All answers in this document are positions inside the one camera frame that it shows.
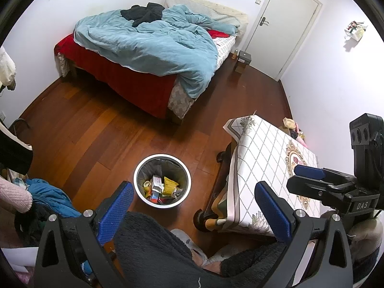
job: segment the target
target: power socket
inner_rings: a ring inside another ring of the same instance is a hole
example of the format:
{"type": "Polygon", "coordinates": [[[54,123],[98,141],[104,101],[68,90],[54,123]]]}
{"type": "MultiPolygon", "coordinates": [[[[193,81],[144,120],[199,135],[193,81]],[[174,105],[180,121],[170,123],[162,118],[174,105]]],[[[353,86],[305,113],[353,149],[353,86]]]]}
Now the power socket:
{"type": "Polygon", "coordinates": [[[4,114],[3,111],[0,112],[0,119],[1,119],[2,122],[4,122],[4,120],[5,120],[5,114],[4,114]]]}

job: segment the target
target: blue clothing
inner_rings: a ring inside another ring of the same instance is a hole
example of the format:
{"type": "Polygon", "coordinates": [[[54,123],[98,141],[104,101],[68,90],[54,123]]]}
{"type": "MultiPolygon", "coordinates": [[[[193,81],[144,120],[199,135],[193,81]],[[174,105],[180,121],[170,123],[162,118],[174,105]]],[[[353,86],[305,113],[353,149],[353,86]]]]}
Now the blue clothing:
{"type": "Polygon", "coordinates": [[[70,198],[60,188],[42,179],[27,179],[28,191],[33,202],[49,207],[63,218],[76,218],[81,215],[72,205],[70,198]]]}
{"type": "Polygon", "coordinates": [[[236,32],[235,26],[194,14],[182,4],[163,10],[161,21],[135,28],[132,23],[120,10],[85,17],[76,24],[74,40],[135,71],[179,74],[180,84],[191,98],[205,90],[216,70],[217,48],[205,29],[236,32]]]}

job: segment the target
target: red blanket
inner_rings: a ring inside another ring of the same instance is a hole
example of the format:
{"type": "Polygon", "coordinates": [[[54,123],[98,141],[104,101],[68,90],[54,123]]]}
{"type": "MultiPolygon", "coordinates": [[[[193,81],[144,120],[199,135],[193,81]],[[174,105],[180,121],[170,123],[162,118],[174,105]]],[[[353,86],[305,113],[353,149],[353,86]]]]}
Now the red blanket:
{"type": "Polygon", "coordinates": [[[229,38],[229,34],[226,34],[224,32],[220,32],[217,30],[207,30],[207,32],[212,37],[212,39],[214,39],[214,38],[229,38]]]}
{"type": "Polygon", "coordinates": [[[66,36],[54,47],[54,54],[57,53],[64,54],[78,67],[107,83],[142,110],[158,118],[166,117],[169,96],[177,75],[158,77],[133,71],[78,45],[73,40],[73,34],[66,36]]]}

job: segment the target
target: pink fuzzy sleeve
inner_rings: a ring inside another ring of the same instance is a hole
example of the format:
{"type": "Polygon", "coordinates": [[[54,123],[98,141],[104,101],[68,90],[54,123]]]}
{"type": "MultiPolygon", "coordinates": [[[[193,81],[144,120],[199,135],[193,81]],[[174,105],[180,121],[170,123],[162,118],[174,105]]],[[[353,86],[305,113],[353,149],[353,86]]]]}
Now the pink fuzzy sleeve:
{"type": "Polygon", "coordinates": [[[32,206],[32,195],[27,190],[0,177],[0,199],[14,206],[20,213],[27,212],[32,206]]]}

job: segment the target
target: trash can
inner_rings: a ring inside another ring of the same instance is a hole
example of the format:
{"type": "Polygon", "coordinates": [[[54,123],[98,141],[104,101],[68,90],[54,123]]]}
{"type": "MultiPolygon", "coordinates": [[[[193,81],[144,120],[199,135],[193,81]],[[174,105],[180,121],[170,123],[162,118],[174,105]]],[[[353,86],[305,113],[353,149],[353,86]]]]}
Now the trash can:
{"type": "Polygon", "coordinates": [[[133,186],[139,198],[147,205],[159,209],[169,209],[180,205],[188,196],[191,190],[191,174],[185,164],[171,155],[156,154],[142,160],[136,167],[133,175],[133,186]],[[169,178],[179,184],[183,192],[170,204],[160,205],[150,202],[145,198],[143,183],[150,181],[153,175],[158,175],[164,179],[169,178]]]}

